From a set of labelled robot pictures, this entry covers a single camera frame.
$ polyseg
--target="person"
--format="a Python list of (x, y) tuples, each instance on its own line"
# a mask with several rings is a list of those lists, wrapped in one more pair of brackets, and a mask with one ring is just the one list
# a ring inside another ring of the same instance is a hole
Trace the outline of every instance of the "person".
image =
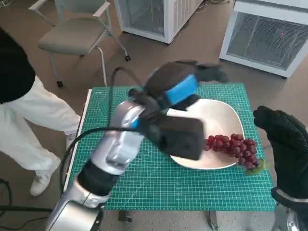
[(48, 187), (61, 160), (41, 146), (26, 120), (63, 131), (68, 147), (76, 136), (80, 116), (44, 88), (23, 48), (1, 27), (0, 80), (0, 151), (21, 167), (35, 171), (30, 194), (38, 196)]

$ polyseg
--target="red grapes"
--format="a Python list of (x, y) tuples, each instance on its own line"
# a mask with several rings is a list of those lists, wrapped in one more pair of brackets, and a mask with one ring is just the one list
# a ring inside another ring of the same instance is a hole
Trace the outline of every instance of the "red grapes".
[(239, 158), (238, 163), (247, 169), (254, 169), (259, 165), (256, 158), (257, 142), (253, 139), (245, 139), (242, 134), (232, 134), (228, 136), (216, 135), (209, 136), (205, 140), (204, 150), (212, 149), (215, 152), (223, 152), (228, 156)]

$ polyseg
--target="floor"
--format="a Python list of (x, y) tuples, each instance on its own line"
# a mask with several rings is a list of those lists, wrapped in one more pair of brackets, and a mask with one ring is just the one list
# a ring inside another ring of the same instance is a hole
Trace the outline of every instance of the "floor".
[[(65, 87), (57, 88), (49, 56), (37, 48), (39, 38), (50, 26), (37, 14), (27, 10), (36, 0), (15, 0), (0, 9), (0, 25), (7, 30), (25, 49), (29, 59), (46, 89), (66, 100), (73, 109), (82, 113), (87, 90), (94, 86), (103, 86), (100, 76), (99, 54), (96, 51), (80, 59), (75, 56), (56, 55), (58, 71)], [(105, 39), (101, 48), (106, 59), (107, 74), (118, 66), (133, 70), (144, 82), (149, 73), (167, 61), (193, 59), (201, 63), (218, 63), (218, 55), (232, 9), (232, 4), (206, 6), (202, 13), (195, 13), (188, 26), (179, 32), (169, 45), (150, 39), (121, 33), (116, 17), (115, 6), (110, 7), (114, 32), (125, 45), (132, 60), (127, 63), (122, 51), (112, 41)], [(43, 12), (57, 22), (52, 1), (47, 2)], [(308, 123), (307, 90), (308, 58), (298, 67), (293, 76), (283, 80), (279, 76), (245, 67), (230, 62), (221, 63), (232, 82), (243, 82), (253, 109), (266, 105), (273, 109), (284, 110), (293, 114), (303, 123)], [(125, 75), (117, 80), (118, 85), (133, 85)], [(62, 157), (65, 149), (65, 136), (61, 132), (31, 125), (43, 147)], [(269, 142), (265, 133), (260, 131), (263, 146)], [(271, 149), (266, 150), (267, 160), (272, 161)], [(34, 173), (19, 167), (13, 160), (0, 154), (0, 177), (10, 182), (13, 190), (14, 205), (28, 205), (53, 208), (59, 199), (58, 173), (55, 173), (47, 191), (38, 198), (29, 195), (29, 187)], [(7, 193), (0, 186), (1, 203), (6, 203)], [(7, 213), (1, 218), (0, 225), (19, 227), (25, 221), (41, 216), (43, 213)], [(106, 213), (102, 230), (198, 230), (209, 231), (205, 212), (133, 212), (134, 222), (125, 225), (116, 220), (116, 211)], [(219, 230), (267, 231), (273, 224), (273, 212), (218, 212)], [(44, 221), (35, 221), (22, 229), (23, 231), (44, 230)]]

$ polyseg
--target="white bowl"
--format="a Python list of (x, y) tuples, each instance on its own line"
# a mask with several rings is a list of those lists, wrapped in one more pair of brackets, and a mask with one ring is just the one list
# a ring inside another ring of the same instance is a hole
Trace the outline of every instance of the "white bowl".
[[(218, 100), (200, 99), (188, 107), (186, 112), (170, 109), (167, 115), (200, 119), (203, 122), (205, 139), (209, 135), (222, 134), (229, 137), (233, 133), (244, 135), (243, 126), (235, 110), (230, 105)], [(230, 167), (238, 161), (237, 158), (212, 150), (202, 151), (200, 159), (197, 161), (176, 156), (171, 156), (171, 158), (184, 167), (203, 170)]]

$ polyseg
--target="cable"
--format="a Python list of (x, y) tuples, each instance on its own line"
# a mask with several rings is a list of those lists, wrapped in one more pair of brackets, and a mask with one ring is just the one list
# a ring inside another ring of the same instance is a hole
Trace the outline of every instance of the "cable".
[(109, 90), (109, 111), (108, 111), (108, 123), (107, 125), (110, 126), (110, 122), (111, 122), (111, 112), (112, 112), (112, 101), (113, 101), (113, 92), (114, 92), (114, 86), (115, 86), (115, 78), (116, 78), (116, 74), (118, 73), (118, 71), (123, 71), (125, 72), (132, 80), (134, 80), (139, 87), (142, 87), (142, 83), (141, 81), (138, 79), (138, 77), (129, 69), (126, 69), (122, 66), (117, 67), (112, 75), (111, 75), (111, 86), (110, 86), (110, 90)]
[(228, 4), (230, 0), (208, 0), (212, 4)]
[[(0, 179), (0, 183), (1, 184), (4, 184), (7, 191), (8, 191), (8, 194), (9, 194), (9, 202), (7, 204), (7, 206), (12, 206), (13, 204), (13, 194), (12, 194), (12, 190), (10, 188), (10, 185), (9, 185), (9, 182), (8, 181), (5, 181), (3, 179)], [(0, 213), (0, 218), (5, 214), (5, 210), (2, 211)], [(41, 218), (36, 218), (36, 219), (33, 219), (33, 220), (29, 220), (27, 222), (25, 222), (21, 227), (18, 227), (18, 228), (10, 228), (10, 227), (5, 227), (5, 226), (0, 226), (0, 229), (4, 229), (4, 230), (21, 230), (24, 226), (26, 226), (27, 224), (29, 224), (30, 222), (32, 221), (36, 221), (36, 220), (41, 220), (41, 219), (47, 219), (48, 217), (41, 217)]]
[(20, 226), (18, 228), (10, 228), (10, 227), (5, 227), (5, 226), (1, 226), (0, 225), (0, 229), (4, 229), (4, 230), (21, 230), (24, 226), (26, 226), (30, 222), (36, 221), (36, 220), (42, 220), (42, 219), (48, 219), (48, 217), (41, 217), (41, 218), (36, 218), (36, 219), (29, 220), (29, 221), (25, 222), (22, 226)]
[(198, 9), (200, 9), (200, 8), (204, 8), (204, 10), (201, 10), (201, 11), (195, 11), (195, 13), (202, 13), (202, 12), (204, 12), (204, 11), (206, 11), (206, 2), (205, 2), (205, 0), (202, 2), (201, 4), (200, 4), (200, 6), (198, 7)]
[(71, 154), (71, 150), (73, 149), (73, 147), (75, 146), (75, 144), (79, 140), (81, 140), (82, 138), (84, 138), (87, 135), (90, 135), (92, 133), (99, 132), (99, 131), (134, 131), (134, 132), (138, 132), (138, 130), (133, 129), (133, 128), (102, 127), (102, 128), (90, 129), (88, 131), (83, 132), (78, 137), (76, 137), (74, 139), (74, 141), (71, 143), (71, 145), (68, 147), (67, 151), (65, 152), (65, 155), (64, 155), (63, 160), (62, 160), (61, 165), (60, 165), (60, 192), (61, 192), (61, 194), (63, 194), (63, 190), (64, 190), (64, 179), (63, 179), (64, 166), (65, 166), (65, 163), (67, 161), (67, 158)]
[[(5, 187), (6, 187), (6, 189), (7, 189), (7, 191), (8, 191), (8, 194), (9, 194), (9, 202), (8, 202), (7, 206), (11, 206), (11, 205), (13, 204), (13, 198), (12, 198), (12, 190), (11, 190), (11, 188), (10, 188), (9, 182), (8, 182), (8, 181), (5, 181), (5, 180), (3, 180), (3, 179), (0, 179), (0, 183), (1, 183), (1, 184), (4, 184)], [(5, 212), (6, 212), (6, 211), (4, 210), (4, 211), (2, 211), (2, 212), (0, 213), (0, 218), (5, 214)]]
[(187, 20), (187, 22), (183, 25), (183, 27), (181, 28), (180, 31), (184, 30), (186, 27), (188, 27), (189, 25), (189, 19)]

